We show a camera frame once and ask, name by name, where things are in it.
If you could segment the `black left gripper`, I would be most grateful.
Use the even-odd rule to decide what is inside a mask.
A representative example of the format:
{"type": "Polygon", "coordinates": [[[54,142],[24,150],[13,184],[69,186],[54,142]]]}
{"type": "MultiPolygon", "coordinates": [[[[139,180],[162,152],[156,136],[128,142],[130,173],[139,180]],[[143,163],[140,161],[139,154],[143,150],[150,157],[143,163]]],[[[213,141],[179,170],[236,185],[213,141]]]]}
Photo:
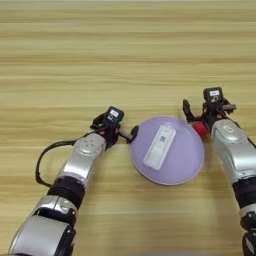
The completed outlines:
{"type": "Polygon", "coordinates": [[[93,122],[90,126],[92,130],[99,130],[99,134],[105,139],[106,141],[106,148],[109,149],[113,145],[116,144],[118,140],[118,135],[121,136],[126,140],[127,143],[132,143],[133,140],[136,138],[139,130],[139,126],[136,125],[132,128],[130,133],[126,133],[124,131],[119,130],[120,126],[105,126],[104,127],[104,114],[98,115],[96,118],[93,119],[93,122]]]}

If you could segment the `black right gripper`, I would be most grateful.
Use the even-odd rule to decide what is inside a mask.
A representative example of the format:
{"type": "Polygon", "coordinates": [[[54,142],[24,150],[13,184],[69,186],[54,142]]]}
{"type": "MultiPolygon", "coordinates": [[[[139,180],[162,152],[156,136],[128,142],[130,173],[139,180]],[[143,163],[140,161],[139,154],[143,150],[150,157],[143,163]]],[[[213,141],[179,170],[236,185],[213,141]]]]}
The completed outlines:
{"type": "MultiPolygon", "coordinates": [[[[226,119],[227,115],[236,109],[235,104],[226,104],[221,103],[214,104],[203,104],[203,114],[202,122],[207,129],[211,129],[213,124],[221,119],[226,119]]],[[[183,100],[183,113],[186,117],[188,123],[198,122],[201,120],[200,116],[194,116],[191,112],[189,102],[183,100]]]]}

